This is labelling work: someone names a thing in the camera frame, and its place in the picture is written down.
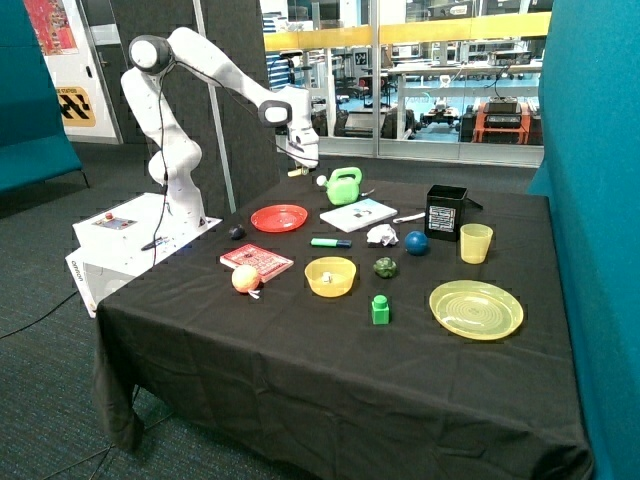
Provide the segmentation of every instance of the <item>orange ball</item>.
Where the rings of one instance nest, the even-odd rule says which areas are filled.
[[[240,265],[233,271],[231,283],[240,293],[247,293],[249,290],[255,290],[260,285],[260,274],[251,265]]]

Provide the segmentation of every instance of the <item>glass window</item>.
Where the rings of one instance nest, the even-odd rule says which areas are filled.
[[[271,88],[310,89],[321,153],[541,161],[552,0],[261,1]]]

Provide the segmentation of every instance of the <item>yellow railing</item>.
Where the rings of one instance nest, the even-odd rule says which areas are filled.
[[[380,43],[539,37],[547,35],[550,21],[551,12],[545,12],[382,25]],[[333,28],[311,32],[268,33],[264,36],[264,45],[267,52],[311,50],[370,45],[371,38],[370,26]]]

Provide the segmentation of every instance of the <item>small ball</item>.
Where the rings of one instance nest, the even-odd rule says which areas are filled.
[[[409,232],[404,239],[404,248],[410,255],[424,255],[427,253],[428,247],[429,239],[424,232],[414,230],[413,232]]]
[[[246,235],[246,232],[242,225],[234,225],[229,229],[229,235],[231,236],[231,240],[240,240]]]
[[[255,290],[260,285],[260,274],[251,265],[240,265],[231,275],[233,287],[240,293]]]

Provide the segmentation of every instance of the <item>yellow cup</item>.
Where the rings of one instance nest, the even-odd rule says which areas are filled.
[[[468,223],[460,228],[460,256],[467,263],[484,262],[491,244],[493,230],[479,223]]]

